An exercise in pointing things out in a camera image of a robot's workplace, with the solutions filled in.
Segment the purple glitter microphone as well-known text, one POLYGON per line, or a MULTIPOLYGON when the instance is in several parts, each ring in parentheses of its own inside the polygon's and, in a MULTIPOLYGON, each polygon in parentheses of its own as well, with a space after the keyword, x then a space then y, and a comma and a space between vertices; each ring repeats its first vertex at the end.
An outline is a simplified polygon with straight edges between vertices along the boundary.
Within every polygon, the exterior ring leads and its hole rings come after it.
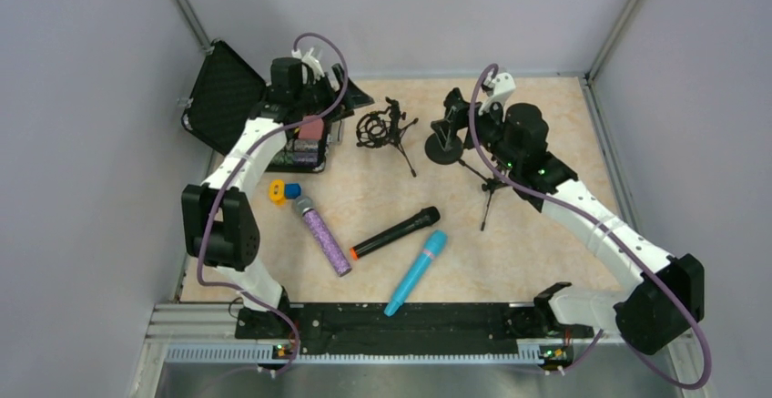
POLYGON ((292 208, 309 229, 336 275, 343 277, 349 274, 351 265, 328 225, 316 210, 314 201, 308 196, 300 195, 294 199, 292 208))

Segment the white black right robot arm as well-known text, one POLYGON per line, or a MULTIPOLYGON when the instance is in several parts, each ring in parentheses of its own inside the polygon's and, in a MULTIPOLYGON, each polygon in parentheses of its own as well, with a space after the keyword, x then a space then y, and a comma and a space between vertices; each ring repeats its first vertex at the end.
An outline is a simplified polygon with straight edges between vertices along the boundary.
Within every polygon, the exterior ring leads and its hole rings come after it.
POLYGON ((637 233, 606 208, 574 170, 553 155, 549 127, 532 104, 506 100, 513 77, 490 73, 486 98, 471 104, 459 88, 443 101, 443 118, 431 123, 427 157, 441 165, 459 161, 466 149, 490 154, 500 186, 515 189, 540 214, 563 225, 618 281, 618 291, 556 283, 535 298, 551 321, 618 335, 636 351, 653 355, 686 332, 708 347, 698 323, 704 317, 705 270, 690 254, 677 258, 637 233))

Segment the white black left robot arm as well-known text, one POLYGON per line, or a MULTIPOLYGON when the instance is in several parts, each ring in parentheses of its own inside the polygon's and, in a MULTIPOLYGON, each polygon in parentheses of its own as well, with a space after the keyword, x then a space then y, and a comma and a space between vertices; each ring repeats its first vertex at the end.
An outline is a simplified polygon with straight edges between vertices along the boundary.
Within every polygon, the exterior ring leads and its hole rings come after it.
POLYGON ((334 123, 372 98, 350 80, 346 60, 325 72, 314 51, 292 50, 273 60, 266 81, 229 45, 211 47, 182 115, 187 131, 223 159, 208 177, 181 193, 183 232, 197 277, 210 267, 219 286, 238 293, 245 308, 281 332, 290 318, 280 305, 286 291, 259 257, 261 234, 251 196, 277 154, 313 120, 334 123))

